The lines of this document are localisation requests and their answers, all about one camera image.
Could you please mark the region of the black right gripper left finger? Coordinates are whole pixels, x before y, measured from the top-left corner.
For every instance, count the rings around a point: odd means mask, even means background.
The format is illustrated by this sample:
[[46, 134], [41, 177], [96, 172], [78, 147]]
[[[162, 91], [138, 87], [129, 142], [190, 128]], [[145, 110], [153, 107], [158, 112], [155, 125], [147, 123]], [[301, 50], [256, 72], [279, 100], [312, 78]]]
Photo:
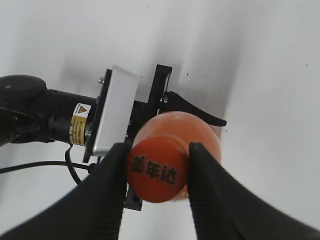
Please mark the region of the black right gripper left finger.
[[127, 192], [129, 146], [116, 143], [92, 173], [51, 207], [2, 240], [117, 240]]

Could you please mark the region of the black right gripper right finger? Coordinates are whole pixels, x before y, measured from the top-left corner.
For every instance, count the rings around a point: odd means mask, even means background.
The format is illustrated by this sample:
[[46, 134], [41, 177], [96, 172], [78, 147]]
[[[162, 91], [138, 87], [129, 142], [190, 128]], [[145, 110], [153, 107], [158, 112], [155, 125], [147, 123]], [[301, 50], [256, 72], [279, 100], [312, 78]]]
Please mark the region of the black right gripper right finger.
[[198, 240], [318, 240], [234, 179], [201, 143], [189, 145], [188, 198]]

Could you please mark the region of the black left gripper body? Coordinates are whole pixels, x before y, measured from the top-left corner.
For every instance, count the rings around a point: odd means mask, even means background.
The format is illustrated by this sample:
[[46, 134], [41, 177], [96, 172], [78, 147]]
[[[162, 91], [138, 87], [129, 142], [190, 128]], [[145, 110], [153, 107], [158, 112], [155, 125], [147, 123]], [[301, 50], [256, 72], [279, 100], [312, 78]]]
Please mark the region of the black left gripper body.
[[[111, 79], [112, 69], [108, 69], [105, 76], [99, 80], [102, 84], [99, 96], [96, 99], [96, 107], [94, 108], [93, 121], [89, 129], [85, 131], [86, 143], [83, 156], [83, 162], [88, 163], [93, 153], [93, 145], [99, 127], [100, 118], [102, 116], [103, 104], [107, 96], [107, 90]], [[132, 143], [138, 131], [152, 117], [160, 113], [160, 104], [165, 91], [168, 88], [168, 81], [172, 73], [172, 67], [158, 64], [151, 85], [151, 90], [147, 102], [134, 99], [131, 116], [126, 131], [124, 142]]]

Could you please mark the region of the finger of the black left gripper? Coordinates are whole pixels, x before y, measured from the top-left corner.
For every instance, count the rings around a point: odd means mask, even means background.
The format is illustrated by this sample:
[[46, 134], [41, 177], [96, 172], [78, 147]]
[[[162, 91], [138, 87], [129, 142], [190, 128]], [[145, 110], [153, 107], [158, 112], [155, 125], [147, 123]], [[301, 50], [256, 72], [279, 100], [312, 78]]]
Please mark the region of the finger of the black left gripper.
[[183, 97], [173, 91], [166, 91], [161, 99], [159, 113], [166, 112], [184, 112], [192, 114], [209, 125], [226, 126], [227, 121], [218, 117], [212, 116], [209, 113], [194, 106]]

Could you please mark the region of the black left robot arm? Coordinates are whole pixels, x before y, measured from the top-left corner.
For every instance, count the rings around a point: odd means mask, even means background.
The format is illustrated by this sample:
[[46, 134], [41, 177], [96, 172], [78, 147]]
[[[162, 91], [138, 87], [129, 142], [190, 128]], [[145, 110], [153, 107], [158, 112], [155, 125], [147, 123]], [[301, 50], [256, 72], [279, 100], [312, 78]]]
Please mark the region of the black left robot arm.
[[114, 143], [131, 143], [154, 116], [171, 111], [193, 114], [207, 124], [224, 127], [225, 120], [168, 91], [172, 68], [157, 65], [147, 102], [135, 99], [138, 77], [113, 66], [99, 79], [98, 97], [53, 89], [35, 76], [0, 79], [0, 143], [60, 141], [85, 147], [83, 161], [102, 158]]

